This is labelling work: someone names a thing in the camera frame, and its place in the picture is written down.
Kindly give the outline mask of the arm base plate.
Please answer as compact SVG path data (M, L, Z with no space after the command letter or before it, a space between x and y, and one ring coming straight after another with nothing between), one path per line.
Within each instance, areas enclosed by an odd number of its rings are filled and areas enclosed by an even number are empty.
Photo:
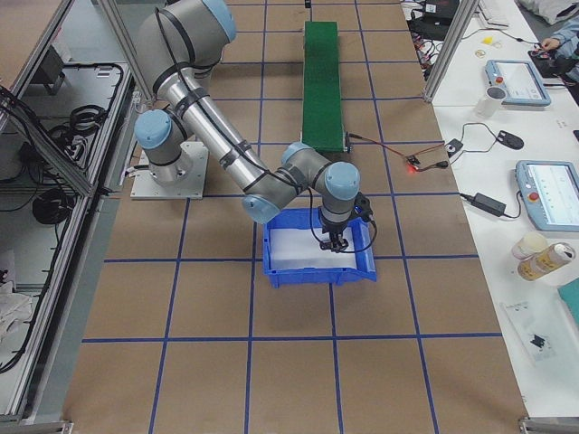
M204 181L208 163L208 149L202 142L185 141L181 156L174 164L155 166L148 162L145 151L139 164L146 168L133 173L131 198L136 200L200 200L204 194Z

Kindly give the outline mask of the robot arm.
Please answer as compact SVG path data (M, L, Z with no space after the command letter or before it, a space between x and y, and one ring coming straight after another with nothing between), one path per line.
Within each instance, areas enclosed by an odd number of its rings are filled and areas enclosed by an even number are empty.
M236 35L233 16L223 1L175 1L141 24L135 43L138 65L147 88L167 102L138 118L136 135L146 150L167 152L174 127L186 127L208 149L242 189L244 210L265 224L307 189L322 204L318 218L327 238L322 250L351 253L343 232L357 217L373 220L369 201L360 193L360 174L348 162L331 162L311 146L295 142L271 171L252 146L226 119L197 80L221 60L223 48Z

